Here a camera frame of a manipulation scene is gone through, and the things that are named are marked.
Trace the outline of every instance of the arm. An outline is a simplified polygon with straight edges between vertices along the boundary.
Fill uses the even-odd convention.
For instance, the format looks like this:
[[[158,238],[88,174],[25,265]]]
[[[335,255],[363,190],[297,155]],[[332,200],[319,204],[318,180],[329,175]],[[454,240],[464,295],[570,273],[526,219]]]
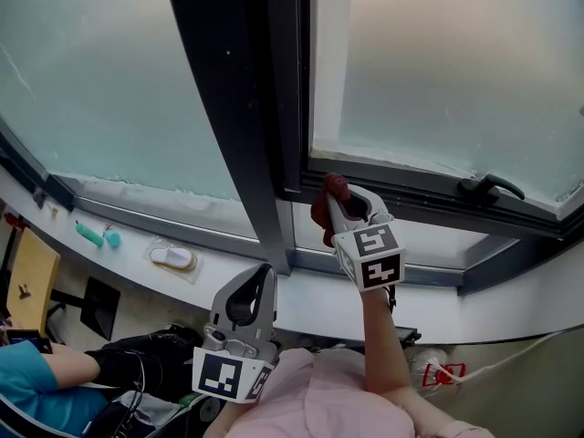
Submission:
[[[421,437],[434,436],[454,419],[431,405],[412,387],[383,289],[361,292],[365,328],[367,390],[403,408]]]
[[[42,356],[55,375],[60,390],[79,386],[98,377],[99,365],[89,355],[60,344],[51,343],[51,348],[52,354]]]
[[[234,422],[256,404],[236,404],[228,402],[219,416],[209,425],[203,438],[224,438],[231,430]]]

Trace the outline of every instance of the window handle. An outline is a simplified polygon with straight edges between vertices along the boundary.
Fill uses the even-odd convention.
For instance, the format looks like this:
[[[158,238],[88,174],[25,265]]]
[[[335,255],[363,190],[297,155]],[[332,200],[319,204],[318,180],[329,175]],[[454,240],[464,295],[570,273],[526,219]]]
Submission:
[[[501,197],[501,192],[495,188],[497,186],[508,190],[520,200],[526,198],[526,195],[511,182],[490,173],[480,182],[473,179],[462,179],[456,188],[458,193],[466,198],[492,204]]]

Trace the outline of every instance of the sleeve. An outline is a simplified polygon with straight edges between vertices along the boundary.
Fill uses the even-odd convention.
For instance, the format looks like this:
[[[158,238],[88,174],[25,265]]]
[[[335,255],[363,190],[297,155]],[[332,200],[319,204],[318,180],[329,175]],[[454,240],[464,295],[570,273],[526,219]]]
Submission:
[[[495,438],[485,428],[475,427],[465,422],[450,422],[436,438]]]
[[[0,348],[0,371],[15,387],[36,392],[57,391],[57,379],[29,341]]]

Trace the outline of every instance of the small teal object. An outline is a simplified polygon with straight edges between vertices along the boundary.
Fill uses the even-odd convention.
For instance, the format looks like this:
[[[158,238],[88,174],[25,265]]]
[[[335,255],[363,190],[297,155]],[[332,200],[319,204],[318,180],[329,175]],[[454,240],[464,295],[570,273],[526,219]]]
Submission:
[[[93,232],[89,227],[83,224],[77,224],[75,230],[79,235],[87,238],[92,244],[97,245],[99,248],[103,245],[103,237],[95,232]]]
[[[118,234],[115,230],[107,230],[106,231],[106,240],[114,248],[121,244],[120,234]]]

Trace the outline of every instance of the blue shirt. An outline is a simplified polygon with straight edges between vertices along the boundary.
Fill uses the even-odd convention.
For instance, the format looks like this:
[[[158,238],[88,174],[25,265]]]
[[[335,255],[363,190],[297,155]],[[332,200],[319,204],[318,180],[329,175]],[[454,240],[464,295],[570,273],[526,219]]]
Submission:
[[[81,436],[107,405],[96,390],[58,390],[53,371],[29,341],[0,347],[0,394],[27,415],[61,432]],[[0,428],[0,437],[12,436]]]

